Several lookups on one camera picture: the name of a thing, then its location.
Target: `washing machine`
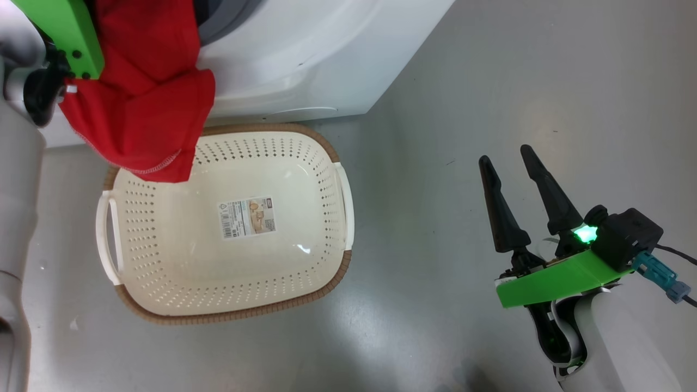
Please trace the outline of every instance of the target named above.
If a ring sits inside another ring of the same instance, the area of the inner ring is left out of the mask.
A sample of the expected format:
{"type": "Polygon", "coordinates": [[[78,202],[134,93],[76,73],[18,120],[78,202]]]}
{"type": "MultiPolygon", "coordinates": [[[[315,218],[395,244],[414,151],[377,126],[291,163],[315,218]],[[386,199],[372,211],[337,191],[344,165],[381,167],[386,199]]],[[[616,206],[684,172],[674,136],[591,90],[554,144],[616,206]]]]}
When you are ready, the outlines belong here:
{"type": "MultiPolygon", "coordinates": [[[[454,0],[193,0],[207,125],[364,114],[454,0]]],[[[81,144],[57,111],[48,146],[81,144]]]]}

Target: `metal floor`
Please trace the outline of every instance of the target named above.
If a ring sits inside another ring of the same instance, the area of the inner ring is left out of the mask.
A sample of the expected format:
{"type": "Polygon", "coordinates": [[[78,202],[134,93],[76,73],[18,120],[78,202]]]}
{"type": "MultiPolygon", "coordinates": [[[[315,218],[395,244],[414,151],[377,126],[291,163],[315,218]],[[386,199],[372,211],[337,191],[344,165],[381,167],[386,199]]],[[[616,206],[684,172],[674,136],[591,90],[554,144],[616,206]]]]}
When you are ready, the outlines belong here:
{"type": "MultiPolygon", "coordinates": [[[[156,326],[116,296],[94,211],[106,165],[48,151],[24,305],[30,391],[560,391],[525,310],[503,310],[477,159],[522,228],[546,216],[519,155],[540,158],[584,214],[640,209],[694,248],[697,15],[691,2],[456,1],[366,115],[310,126],[336,148],[356,211],[330,295],[263,317],[156,326]]],[[[697,269],[663,260],[688,283],[697,269]]],[[[639,277],[616,289],[683,389],[697,312],[639,277]]]]}

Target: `basket rim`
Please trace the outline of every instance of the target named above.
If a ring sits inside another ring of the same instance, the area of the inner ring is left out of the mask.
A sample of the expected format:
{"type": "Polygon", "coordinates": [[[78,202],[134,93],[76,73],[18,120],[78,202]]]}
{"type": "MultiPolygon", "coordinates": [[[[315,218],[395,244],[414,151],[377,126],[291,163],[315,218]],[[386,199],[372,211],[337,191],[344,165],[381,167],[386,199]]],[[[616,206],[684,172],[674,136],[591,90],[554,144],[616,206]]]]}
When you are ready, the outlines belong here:
{"type": "MultiPolygon", "coordinates": [[[[240,124],[231,126],[216,126],[210,128],[204,128],[201,136],[211,136],[211,135],[222,135],[226,133],[245,133],[245,132],[292,132],[300,133],[302,135],[311,137],[316,142],[318,142],[322,148],[327,152],[329,158],[333,163],[339,162],[339,156],[334,150],[334,147],[325,139],[322,135],[318,134],[314,130],[295,123],[273,123],[273,124],[240,124]]],[[[106,179],[104,181],[104,190],[113,190],[114,182],[116,180],[116,175],[120,169],[115,166],[110,166],[107,173],[106,179]]],[[[322,288],[298,296],[296,298],[287,299],[285,301],[279,301],[274,303],[269,303],[264,306],[257,306],[255,308],[233,310],[231,312],[221,312],[221,313],[207,313],[203,315],[188,315],[188,316],[166,316],[153,313],[146,310],[140,304],[138,304],[133,297],[130,295],[125,285],[114,286],[118,297],[121,298],[123,303],[127,308],[131,309],[133,313],[140,316],[149,322],[161,325],[191,325],[191,324],[210,324],[215,322],[225,322],[237,319],[246,319],[248,317],[265,315],[272,312],[277,312],[279,310],[293,308],[299,305],[304,305],[306,303],[315,301],[329,294],[339,282],[342,281],[346,271],[349,269],[349,264],[351,263],[351,251],[345,250],[342,262],[339,265],[334,277],[322,286],[322,288]]]]}

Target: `cable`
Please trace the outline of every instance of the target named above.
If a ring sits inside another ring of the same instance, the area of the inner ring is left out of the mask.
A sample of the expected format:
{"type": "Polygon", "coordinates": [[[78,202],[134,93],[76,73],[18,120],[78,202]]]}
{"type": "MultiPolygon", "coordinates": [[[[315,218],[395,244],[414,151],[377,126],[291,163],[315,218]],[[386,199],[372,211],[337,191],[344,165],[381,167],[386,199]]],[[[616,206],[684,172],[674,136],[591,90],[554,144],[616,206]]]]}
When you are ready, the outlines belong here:
{"type": "Polygon", "coordinates": [[[695,308],[697,308],[697,301],[695,301],[695,300],[693,300],[692,298],[690,298],[689,295],[683,296],[682,299],[684,299],[685,302],[687,302],[687,303],[689,303],[690,305],[692,305],[692,306],[694,306],[695,308]]]}
{"type": "Polygon", "coordinates": [[[658,248],[660,250],[665,250],[666,252],[674,253],[674,254],[682,257],[683,259],[687,260],[688,262],[691,262],[692,264],[697,266],[697,259],[695,259],[692,256],[686,255],[683,252],[680,252],[679,250],[675,250],[675,249],[671,248],[670,246],[656,245],[656,248],[658,248]]]}

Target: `laundry basket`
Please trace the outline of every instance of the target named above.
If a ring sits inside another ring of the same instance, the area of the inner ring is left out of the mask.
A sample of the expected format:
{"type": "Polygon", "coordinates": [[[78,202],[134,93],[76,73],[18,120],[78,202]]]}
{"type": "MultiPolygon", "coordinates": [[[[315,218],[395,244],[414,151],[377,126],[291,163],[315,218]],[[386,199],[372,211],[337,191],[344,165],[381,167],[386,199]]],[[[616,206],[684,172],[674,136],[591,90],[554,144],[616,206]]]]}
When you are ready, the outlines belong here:
{"type": "Polygon", "coordinates": [[[158,324],[242,319],[325,296],[351,261],[353,202],[331,145],[297,124],[209,128],[190,180],[112,168],[96,235],[123,302],[158,324]],[[113,224],[112,260],[107,214],[113,224]]]}

